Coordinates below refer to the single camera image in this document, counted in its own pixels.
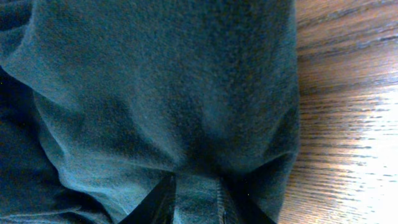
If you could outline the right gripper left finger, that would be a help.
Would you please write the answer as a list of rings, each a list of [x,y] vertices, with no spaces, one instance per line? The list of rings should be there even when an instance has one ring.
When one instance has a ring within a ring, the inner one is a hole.
[[[174,175],[164,177],[119,224],[172,224],[175,193]]]

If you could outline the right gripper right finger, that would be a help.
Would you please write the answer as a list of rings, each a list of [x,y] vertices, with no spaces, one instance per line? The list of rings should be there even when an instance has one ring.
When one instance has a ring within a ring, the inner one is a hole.
[[[219,224],[276,224],[248,195],[238,194],[224,179],[218,182],[217,207]]]

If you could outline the dark green t-shirt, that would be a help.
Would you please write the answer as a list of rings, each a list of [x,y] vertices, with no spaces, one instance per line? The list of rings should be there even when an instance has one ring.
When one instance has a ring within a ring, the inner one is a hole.
[[[1,222],[173,223],[224,179],[277,222],[299,151],[292,0],[1,2]]]

